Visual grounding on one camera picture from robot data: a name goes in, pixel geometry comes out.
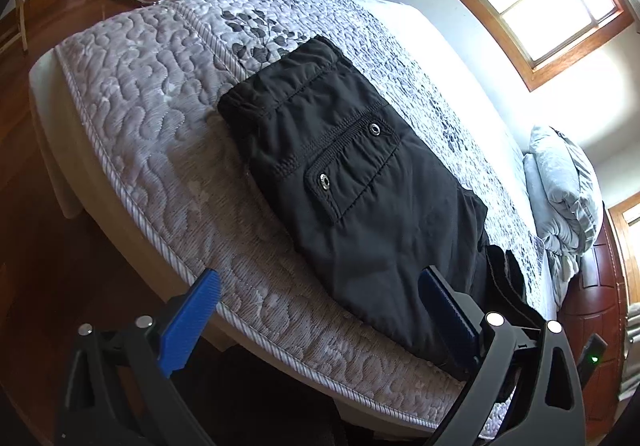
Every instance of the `wooden stool leg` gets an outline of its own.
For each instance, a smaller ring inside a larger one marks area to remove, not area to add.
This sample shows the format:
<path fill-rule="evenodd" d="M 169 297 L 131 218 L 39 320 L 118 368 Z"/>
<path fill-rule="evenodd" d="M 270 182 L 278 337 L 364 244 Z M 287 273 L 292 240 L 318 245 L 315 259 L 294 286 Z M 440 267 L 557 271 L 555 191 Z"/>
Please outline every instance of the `wooden stool leg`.
<path fill-rule="evenodd" d="M 20 38 L 22 39 L 22 51 L 27 52 L 27 31 L 24 27 L 24 0 L 15 0 L 15 13 L 18 16 L 18 29 L 20 30 Z"/>

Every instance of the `quilted bedspread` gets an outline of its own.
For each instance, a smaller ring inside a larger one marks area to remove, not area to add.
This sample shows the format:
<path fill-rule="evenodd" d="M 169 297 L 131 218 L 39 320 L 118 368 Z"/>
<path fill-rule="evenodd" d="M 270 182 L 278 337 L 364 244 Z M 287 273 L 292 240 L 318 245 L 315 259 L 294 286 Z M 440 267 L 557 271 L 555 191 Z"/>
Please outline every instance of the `quilted bedspread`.
<path fill-rule="evenodd" d="M 436 428 L 462 383 L 354 318 L 322 289 L 260 196 L 216 110 L 239 81 L 316 34 L 331 39 L 489 207 L 542 308 L 542 246 L 447 102 L 352 0 L 168 0 L 75 34 L 56 53 L 88 140 L 141 232 L 185 280 L 223 284 L 219 314 L 278 361 L 395 419 Z M 493 437 L 506 404 L 483 435 Z"/>

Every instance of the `window frame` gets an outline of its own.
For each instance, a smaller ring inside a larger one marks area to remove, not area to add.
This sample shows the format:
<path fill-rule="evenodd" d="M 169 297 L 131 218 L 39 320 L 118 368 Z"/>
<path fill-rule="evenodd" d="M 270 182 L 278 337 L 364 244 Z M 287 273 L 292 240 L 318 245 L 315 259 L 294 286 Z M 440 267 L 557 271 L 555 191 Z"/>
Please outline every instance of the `window frame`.
<path fill-rule="evenodd" d="M 633 24 L 632 15 L 624 7 L 625 1 L 613 0 L 618 10 L 601 22 L 597 28 L 590 29 L 572 43 L 540 61 L 536 66 L 532 66 L 529 58 L 525 55 L 526 52 L 520 48 L 517 37 L 488 0 L 460 1 L 482 23 L 504 51 L 529 92 L 533 92 L 577 61 L 602 47 Z"/>
<path fill-rule="evenodd" d="M 625 269 L 626 291 L 630 303 L 640 302 L 640 265 L 634 250 L 631 236 L 629 235 L 629 224 L 625 220 L 624 214 L 640 204 L 640 191 L 629 197 L 626 201 L 620 202 L 609 208 L 611 222 L 618 237 L 620 253 L 622 255 L 623 267 Z"/>

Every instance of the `silver eyelet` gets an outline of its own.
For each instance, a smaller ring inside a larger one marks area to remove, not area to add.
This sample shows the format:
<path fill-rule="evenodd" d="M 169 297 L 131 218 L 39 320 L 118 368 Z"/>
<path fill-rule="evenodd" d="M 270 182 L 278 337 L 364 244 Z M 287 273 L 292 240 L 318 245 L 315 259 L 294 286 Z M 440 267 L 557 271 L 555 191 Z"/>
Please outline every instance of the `silver eyelet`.
<path fill-rule="evenodd" d="M 320 174 L 320 185 L 324 191 L 329 189 L 329 177 L 325 173 Z"/>

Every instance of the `folded black trousers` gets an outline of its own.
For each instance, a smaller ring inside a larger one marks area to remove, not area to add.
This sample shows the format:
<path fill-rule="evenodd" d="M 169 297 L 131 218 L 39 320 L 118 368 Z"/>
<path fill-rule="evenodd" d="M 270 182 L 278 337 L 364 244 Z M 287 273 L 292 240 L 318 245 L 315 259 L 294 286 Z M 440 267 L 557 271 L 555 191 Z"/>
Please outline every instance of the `folded black trousers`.
<path fill-rule="evenodd" d="M 435 265 L 484 304 L 487 208 L 332 42 L 310 40 L 218 105 L 255 182 L 328 293 L 458 379 L 418 298 Z"/>

